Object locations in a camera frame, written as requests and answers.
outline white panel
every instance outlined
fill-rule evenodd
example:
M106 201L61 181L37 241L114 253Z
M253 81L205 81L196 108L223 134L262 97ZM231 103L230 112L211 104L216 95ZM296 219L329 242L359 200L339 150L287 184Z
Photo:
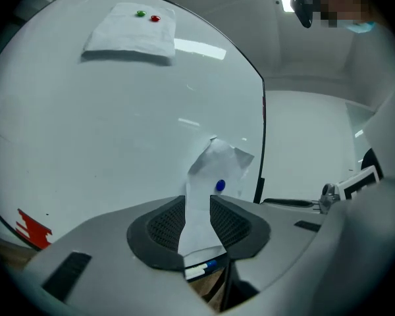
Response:
M311 199L356 167L343 99L304 92L266 93L262 199Z
M197 53L197 45L176 50L172 66L85 61L85 41L119 2L173 9L176 39L225 56ZM255 155L242 193L252 201L262 97L262 79L237 48L184 9L163 0L57 0L0 55L0 214L14 226L21 208L52 230L52 242L93 216L184 194L213 134Z

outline white wall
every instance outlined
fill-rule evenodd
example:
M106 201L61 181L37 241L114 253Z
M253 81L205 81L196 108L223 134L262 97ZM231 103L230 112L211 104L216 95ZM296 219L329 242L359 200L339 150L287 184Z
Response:
M262 199L320 198L327 182L357 170L346 100L306 92L267 91Z

